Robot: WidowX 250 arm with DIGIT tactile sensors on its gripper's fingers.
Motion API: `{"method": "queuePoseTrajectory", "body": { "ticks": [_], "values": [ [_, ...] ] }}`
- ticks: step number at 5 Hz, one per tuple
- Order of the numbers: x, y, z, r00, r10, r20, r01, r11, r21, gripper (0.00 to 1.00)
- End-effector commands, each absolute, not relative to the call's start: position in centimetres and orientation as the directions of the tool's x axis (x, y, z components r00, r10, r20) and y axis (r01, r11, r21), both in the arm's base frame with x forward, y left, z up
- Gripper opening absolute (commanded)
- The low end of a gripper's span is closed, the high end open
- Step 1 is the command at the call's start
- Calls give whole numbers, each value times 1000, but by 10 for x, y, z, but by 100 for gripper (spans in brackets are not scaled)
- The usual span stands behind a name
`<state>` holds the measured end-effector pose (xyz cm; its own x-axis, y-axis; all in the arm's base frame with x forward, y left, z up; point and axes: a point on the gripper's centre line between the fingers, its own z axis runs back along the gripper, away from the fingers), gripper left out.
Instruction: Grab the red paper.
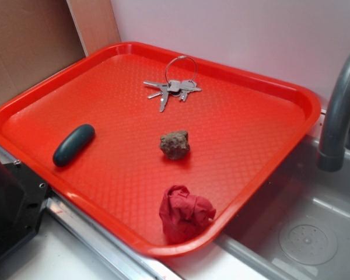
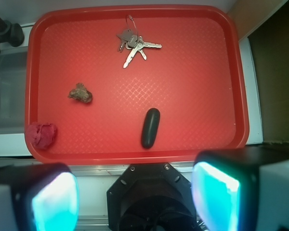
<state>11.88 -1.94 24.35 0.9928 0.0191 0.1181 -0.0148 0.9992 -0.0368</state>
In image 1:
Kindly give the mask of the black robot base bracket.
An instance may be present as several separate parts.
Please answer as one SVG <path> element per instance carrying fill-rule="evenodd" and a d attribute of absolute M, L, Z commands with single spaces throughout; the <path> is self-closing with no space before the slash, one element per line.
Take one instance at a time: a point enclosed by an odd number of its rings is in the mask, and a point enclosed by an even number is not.
<path fill-rule="evenodd" d="M 24 163 L 0 162 L 0 261 L 38 233 L 49 192 Z"/>

